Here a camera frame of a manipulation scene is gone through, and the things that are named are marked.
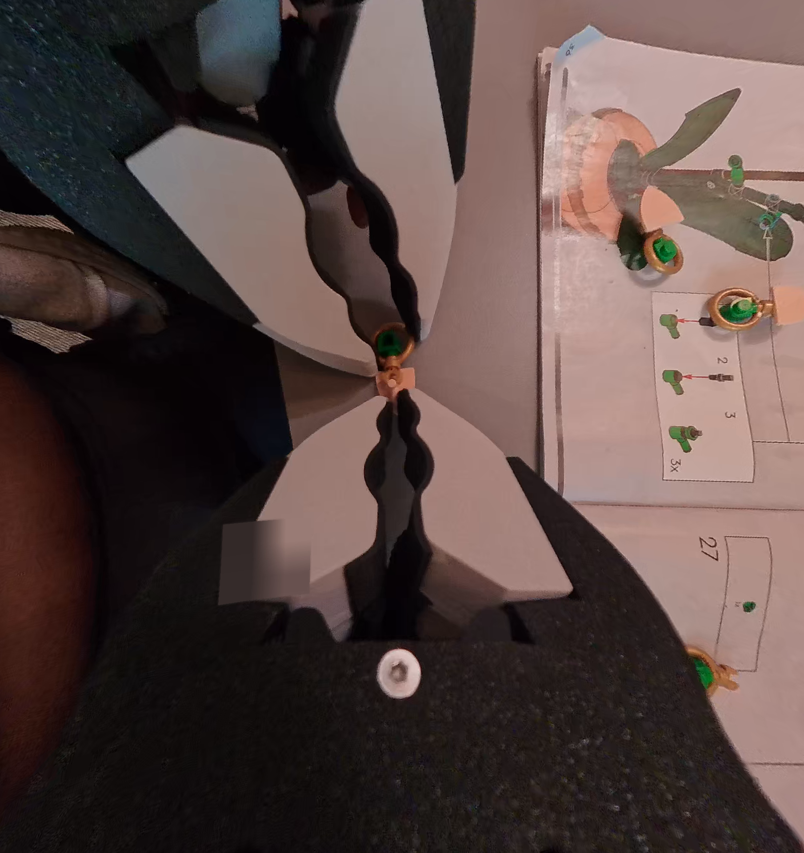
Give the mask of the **grey desk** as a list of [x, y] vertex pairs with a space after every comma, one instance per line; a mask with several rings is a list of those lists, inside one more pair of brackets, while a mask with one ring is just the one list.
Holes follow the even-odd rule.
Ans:
[[537, 469], [536, 56], [591, 24], [699, 54], [804, 66], [803, 2], [477, 2], [466, 166], [417, 387]]

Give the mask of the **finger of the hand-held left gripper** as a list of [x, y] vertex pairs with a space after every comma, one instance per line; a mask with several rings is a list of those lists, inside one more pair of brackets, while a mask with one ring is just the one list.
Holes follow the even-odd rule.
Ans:
[[417, 1], [368, 1], [357, 12], [335, 116], [356, 171], [392, 215], [390, 259], [415, 288], [425, 339], [450, 257], [457, 199], [425, 9]]
[[125, 165], [254, 317], [301, 356], [375, 375], [374, 351], [309, 241], [309, 209], [274, 148], [177, 125]]

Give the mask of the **gold ring toy piece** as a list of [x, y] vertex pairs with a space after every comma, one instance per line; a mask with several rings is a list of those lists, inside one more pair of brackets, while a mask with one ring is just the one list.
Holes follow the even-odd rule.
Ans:
[[[405, 335], [405, 337], [407, 338], [407, 349], [406, 349], [406, 352], [404, 353], [404, 355], [403, 355], [403, 356], [401, 356], [401, 357], [393, 357], [393, 358], [388, 358], [388, 359], [380, 359], [380, 358], [378, 357], [378, 355], [376, 354], [376, 350], [375, 350], [375, 335], [376, 335], [376, 334], [377, 334], [377, 333], [378, 333], [382, 328], [387, 327], [387, 326], [396, 326], [396, 328], [398, 328], [401, 332], [403, 332], [404, 334], [406, 334], [406, 335]], [[381, 371], [386, 370], [386, 369], [388, 369], [388, 368], [396, 368], [396, 367], [400, 367], [400, 368], [402, 368], [402, 367], [403, 367], [403, 365], [404, 365], [404, 363], [407, 361], [407, 359], [410, 357], [410, 355], [414, 352], [414, 350], [415, 350], [415, 348], [416, 348], [416, 338], [415, 338], [412, 334], [410, 334], [410, 333], [409, 333], [409, 331], [408, 331], [408, 329], [407, 329], [407, 326], [406, 326], [404, 323], [386, 323], [386, 324], [382, 325], [382, 326], [381, 326], [381, 327], [380, 327], [380, 328], [375, 332], [374, 337], [373, 337], [373, 344], [372, 344], [372, 346], [373, 346], [373, 350], [374, 350], [375, 357], [376, 357], [376, 363], [379, 365], [379, 367], [380, 367], [380, 370], [381, 370]]]

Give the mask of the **instruction booklet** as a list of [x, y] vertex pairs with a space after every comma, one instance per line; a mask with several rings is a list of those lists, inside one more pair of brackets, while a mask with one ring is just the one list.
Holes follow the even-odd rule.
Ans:
[[586, 27], [537, 73], [544, 478], [804, 847], [804, 66]]

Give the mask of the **person's leg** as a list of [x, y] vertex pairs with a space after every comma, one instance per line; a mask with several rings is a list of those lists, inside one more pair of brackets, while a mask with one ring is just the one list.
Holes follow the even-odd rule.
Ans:
[[0, 826], [153, 570], [291, 447], [275, 345], [225, 315], [61, 354], [0, 317]]

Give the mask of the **grey shoe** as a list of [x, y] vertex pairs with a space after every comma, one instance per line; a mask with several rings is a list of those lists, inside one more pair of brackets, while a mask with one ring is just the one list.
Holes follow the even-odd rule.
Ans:
[[89, 336], [152, 335], [168, 307], [129, 261], [59, 229], [0, 226], [0, 315]]

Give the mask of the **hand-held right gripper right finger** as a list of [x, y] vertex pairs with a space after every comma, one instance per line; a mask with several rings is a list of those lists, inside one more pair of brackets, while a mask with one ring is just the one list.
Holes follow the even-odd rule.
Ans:
[[420, 496], [432, 558], [422, 592], [434, 606], [499, 606], [573, 590], [501, 450], [422, 391], [419, 414], [432, 474]]

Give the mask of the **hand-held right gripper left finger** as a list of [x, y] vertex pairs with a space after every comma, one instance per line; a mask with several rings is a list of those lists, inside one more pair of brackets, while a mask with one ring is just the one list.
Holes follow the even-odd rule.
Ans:
[[383, 475], [388, 399], [374, 396], [329, 422], [289, 456], [260, 511], [255, 533], [255, 594], [304, 601], [338, 583], [346, 590], [386, 567], [386, 523], [376, 496]]

